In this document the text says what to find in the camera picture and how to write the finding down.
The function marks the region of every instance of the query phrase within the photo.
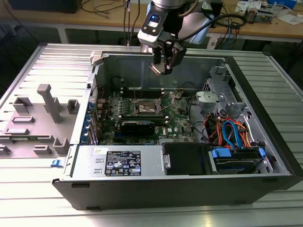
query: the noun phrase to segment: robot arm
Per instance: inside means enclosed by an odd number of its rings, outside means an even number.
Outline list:
[[[157,75],[168,75],[172,73],[172,68],[179,65],[186,54],[186,48],[181,46],[182,41],[185,41],[203,29],[208,28],[213,22],[225,17],[240,18],[243,23],[239,25],[229,25],[231,28],[239,28],[246,24],[243,16],[237,14],[220,15],[214,19],[207,17],[196,17],[192,13],[200,11],[202,4],[199,0],[152,0],[150,10],[146,20],[138,33],[138,38],[141,44],[152,48],[153,62],[150,68]],[[191,26],[182,29],[184,20],[194,20],[190,22]],[[203,24],[197,30],[192,24]],[[183,30],[192,32],[184,34]]]
[[[176,39],[182,29],[183,19],[199,1],[153,0],[146,20],[138,33],[140,42],[152,48],[154,55],[151,69],[157,75],[171,74],[172,68],[181,63],[186,48]]]

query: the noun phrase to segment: blue cable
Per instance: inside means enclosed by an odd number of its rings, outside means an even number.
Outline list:
[[[223,137],[224,137],[225,141],[232,147],[232,149],[235,148],[235,146],[233,145],[233,143],[230,142],[230,141],[228,140],[228,137],[226,136],[226,131],[225,131],[225,129],[226,129],[227,124],[231,124],[231,125],[232,125],[232,128],[233,128],[233,130],[234,130],[234,132],[235,132],[235,138],[236,138],[237,145],[238,145],[239,148],[242,148],[242,147],[243,147],[243,144],[242,144],[241,139],[239,138],[239,133],[238,133],[237,126],[236,126],[233,122],[231,122],[231,121],[226,121],[226,122],[224,122],[224,124],[223,124],[223,126],[222,126],[222,133],[223,133]]]
[[[227,48],[227,46],[228,46],[228,44],[229,44],[229,41],[231,40],[232,29],[229,27],[228,30],[229,30],[229,35],[228,35],[227,42],[226,42],[226,44],[224,45],[224,49]]]

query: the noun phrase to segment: floor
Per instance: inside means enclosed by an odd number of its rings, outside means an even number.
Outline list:
[[[24,64],[35,50],[38,43],[22,27],[15,28],[17,35],[15,37],[4,38],[3,33],[0,35],[0,96],[4,94],[8,86],[23,68]],[[29,32],[41,43],[59,43],[60,38],[57,31],[53,28],[27,28]],[[119,45],[123,43],[122,32],[102,32],[93,30],[69,29],[68,36],[71,43],[75,44],[104,44]],[[186,44],[190,48],[206,48],[208,38],[201,45]],[[283,68],[287,68],[289,62],[293,61],[295,44],[284,42],[268,42],[254,40],[240,40],[228,46],[219,46],[218,49],[226,50],[246,50],[246,51],[266,51],[269,52]],[[293,80],[303,88],[302,73],[303,58],[299,59],[289,75]]]

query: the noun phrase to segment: white table leg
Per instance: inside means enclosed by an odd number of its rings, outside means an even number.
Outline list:
[[[60,39],[61,39],[61,43],[69,44],[70,42],[69,42],[69,39],[66,35],[65,27],[64,26],[58,26],[57,29],[58,29],[58,33],[59,33],[59,36],[60,36]]]
[[[207,49],[213,50],[218,42],[218,39],[221,37],[221,33],[211,33],[208,41]]]

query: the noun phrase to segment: power supply label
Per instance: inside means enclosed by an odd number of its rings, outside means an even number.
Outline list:
[[[106,176],[141,176],[140,151],[108,151]]]

